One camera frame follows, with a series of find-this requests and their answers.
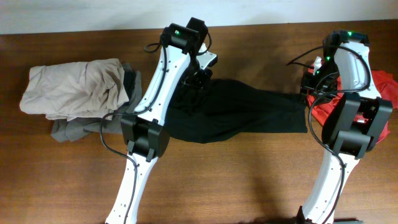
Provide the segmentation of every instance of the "red cloth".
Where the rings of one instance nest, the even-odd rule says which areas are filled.
[[[385,71],[372,71],[373,82],[379,91],[383,100],[390,100],[394,109],[398,108],[398,83],[394,81],[392,74]],[[340,77],[337,79],[337,89],[341,90]],[[316,106],[312,110],[312,115],[319,121],[323,126],[329,114],[333,111],[337,103],[340,101],[342,93],[339,93],[331,102]],[[307,95],[308,104],[311,106],[315,100],[314,96]],[[382,141],[387,137],[390,131],[387,128],[388,123],[385,125],[383,131],[380,134],[379,140]]]

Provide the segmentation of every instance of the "wooden tabletop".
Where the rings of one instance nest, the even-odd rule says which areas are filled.
[[[369,34],[373,70],[398,80],[398,21],[210,27],[218,54],[215,78],[265,90],[298,92],[303,68],[285,64],[322,44],[335,29]],[[0,223],[104,223],[126,160],[107,151],[99,134],[58,143],[52,122],[28,115],[19,102],[30,67],[119,58],[149,85],[159,53],[145,54],[161,30],[111,30],[0,36]],[[316,52],[302,59],[309,62]],[[315,130],[321,127],[314,121]],[[398,112],[387,139],[360,161],[343,191],[336,218],[398,222]],[[105,135],[125,152],[123,137]],[[307,134],[239,134],[195,144],[171,139],[153,168],[139,223],[238,223],[296,215],[310,195],[323,149]]]

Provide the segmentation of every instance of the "folded cloth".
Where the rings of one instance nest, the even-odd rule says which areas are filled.
[[[299,95],[257,90],[236,80],[210,80],[202,90],[176,89],[164,128],[173,138],[199,143],[225,141],[240,132],[307,132]]]
[[[394,81],[392,74],[385,71],[372,71],[373,82],[376,89],[379,91],[381,98],[384,100],[390,100],[392,102],[392,107],[394,109],[398,108],[398,83]],[[341,79],[337,79],[337,89],[341,90]],[[340,101],[343,94],[339,93],[331,102],[316,106],[312,109],[312,115],[318,120],[318,122],[323,126],[329,114],[333,111],[335,106]],[[307,100],[309,106],[315,101],[315,97],[307,95]],[[363,119],[360,116],[356,117],[356,120]],[[379,136],[377,142],[382,141],[390,133],[388,130],[388,123],[385,125],[383,131]]]
[[[128,63],[123,63],[124,80],[129,102],[118,108],[116,112],[132,113],[142,98],[141,74],[132,70]],[[76,118],[71,121],[57,119],[54,121],[51,136],[58,142],[76,141],[93,132],[100,131],[100,118]],[[122,134],[121,116],[114,116],[111,121],[105,121],[104,133]]]
[[[123,80],[115,58],[33,67],[19,106],[47,119],[101,118],[129,101]]]

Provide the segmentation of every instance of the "white wall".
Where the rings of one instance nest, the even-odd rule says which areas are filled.
[[[398,0],[0,0],[0,34],[398,19]]]

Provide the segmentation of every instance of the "black garment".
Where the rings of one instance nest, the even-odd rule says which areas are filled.
[[[164,128],[190,142],[224,141],[240,132],[306,133],[299,95],[257,90],[236,80],[210,80],[202,90],[177,87]]]

